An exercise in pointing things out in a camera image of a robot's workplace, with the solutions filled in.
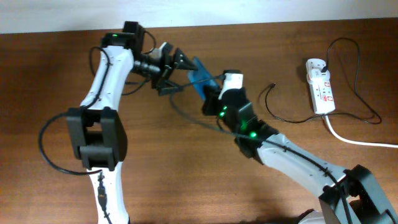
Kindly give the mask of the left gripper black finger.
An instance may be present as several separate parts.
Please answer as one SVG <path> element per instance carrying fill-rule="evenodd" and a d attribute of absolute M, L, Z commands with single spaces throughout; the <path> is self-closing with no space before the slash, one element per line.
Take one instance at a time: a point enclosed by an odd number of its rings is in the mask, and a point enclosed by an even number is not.
<path fill-rule="evenodd" d="M 161 80 L 157 84 L 157 92 L 159 96 L 165 96 L 181 91 L 183 91 L 183 87 L 171 80 Z"/>
<path fill-rule="evenodd" d="M 177 70 L 198 70 L 197 66 L 179 48 L 173 56 L 173 68 Z"/>

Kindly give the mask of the blue smartphone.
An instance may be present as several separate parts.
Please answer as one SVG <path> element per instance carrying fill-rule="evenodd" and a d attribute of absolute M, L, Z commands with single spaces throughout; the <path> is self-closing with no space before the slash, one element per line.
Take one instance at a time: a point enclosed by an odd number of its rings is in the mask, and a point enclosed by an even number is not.
<path fill-rule="evenodd" d="M 205 86 L 210 86 L 212 88 L 218 89 L 220 86 L 216 82 L 215 77 L 205 68 L 198 57 L 193 58 L 193 64 L 197 67 L 196 70 L 190 70 L 187 73 L 187 78 L 191 83 L 195 82 L 193 85 L 194 89 L 199 94 L 200 98 L 205 101 L 206 95 L 204 91 Z"/>

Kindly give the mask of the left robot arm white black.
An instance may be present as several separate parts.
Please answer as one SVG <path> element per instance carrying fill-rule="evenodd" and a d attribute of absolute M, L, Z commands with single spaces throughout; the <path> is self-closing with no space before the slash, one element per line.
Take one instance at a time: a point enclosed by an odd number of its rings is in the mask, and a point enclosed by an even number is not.
<path fill-rule="evenodd" d="M 145 77 L 160 95 L 166 95 L 182 89 L 169 80 L 172 72 L 197 69 L 180 49 L 167 42 L 150 53 L 143 52 L 145 34 L 145 28 L 131 21 L 124 23 L 121 32 L 105 34 L 92 86 L 80 106 L 67 111 L 73 153 L 90 177 L 99 223 L 131 221 L 121 181 L 127 134 L 118 114 L 129 74 Z"/>

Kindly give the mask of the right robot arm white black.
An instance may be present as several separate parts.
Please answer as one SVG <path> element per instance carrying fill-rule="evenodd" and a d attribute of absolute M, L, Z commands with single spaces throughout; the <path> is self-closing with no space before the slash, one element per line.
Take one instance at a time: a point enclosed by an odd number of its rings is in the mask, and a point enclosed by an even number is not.
<path fill-rule="evenodd" d="M 324 161 L 257 118 L 244 88 L 206 86 L 203 114 L 217 115 L 235 134 L 241 152 L 276 169 L 320 202 L 301 223 L 397 223 L 397 213 L 373 173 L 362 165 L 347 169 Z"/>

